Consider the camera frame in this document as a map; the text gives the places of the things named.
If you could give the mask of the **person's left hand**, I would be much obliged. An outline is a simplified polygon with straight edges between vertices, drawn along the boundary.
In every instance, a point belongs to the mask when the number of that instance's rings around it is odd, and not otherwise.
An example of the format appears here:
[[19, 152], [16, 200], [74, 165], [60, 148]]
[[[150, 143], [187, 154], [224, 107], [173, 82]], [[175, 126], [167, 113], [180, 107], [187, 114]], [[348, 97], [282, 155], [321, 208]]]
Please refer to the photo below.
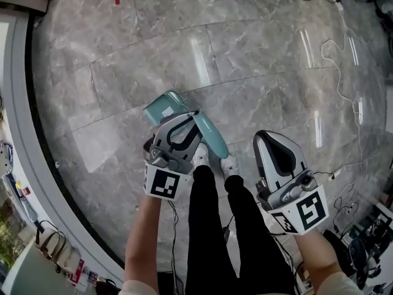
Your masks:
[[150, 161], [150, 147], [153, 145], [154, 138], [149, 138], [144, 144], [143, 144], [143, 155], [144, 159], [146, 161]]

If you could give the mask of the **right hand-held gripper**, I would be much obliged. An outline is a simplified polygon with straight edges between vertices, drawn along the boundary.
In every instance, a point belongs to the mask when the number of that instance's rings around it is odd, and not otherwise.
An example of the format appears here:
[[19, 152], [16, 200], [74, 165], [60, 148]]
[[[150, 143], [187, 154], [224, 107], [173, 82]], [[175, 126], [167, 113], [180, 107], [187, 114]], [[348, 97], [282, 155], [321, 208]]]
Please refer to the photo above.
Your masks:
[[253, 146], [260, 176], [265, 178], [256, 184], [257, 200], [285, 233], [304, 235], [328, 218], [324, 187], [306, 170], [297, 143], [280, 133], [259, 130]]

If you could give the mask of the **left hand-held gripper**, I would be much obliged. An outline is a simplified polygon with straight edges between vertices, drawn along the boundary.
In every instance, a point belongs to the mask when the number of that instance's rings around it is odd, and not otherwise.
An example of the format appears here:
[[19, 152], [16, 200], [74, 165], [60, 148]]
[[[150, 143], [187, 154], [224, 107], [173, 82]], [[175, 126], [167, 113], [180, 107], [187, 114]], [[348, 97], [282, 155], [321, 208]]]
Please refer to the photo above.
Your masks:
[[[164, 150], [170, 150], [171, 135], [178, 128], [186, 135], [182, 136], [182, 141], [176, 142], [176, 156]], [[175, 202], [189, 186], [193, 165], [186, 160], [192, 159], [202, 134], [190, 112], [165, 117], [156, 129], [153, 145], [158, 147], [150, 148], [145, 161], [144, 192], [151, 197]]]

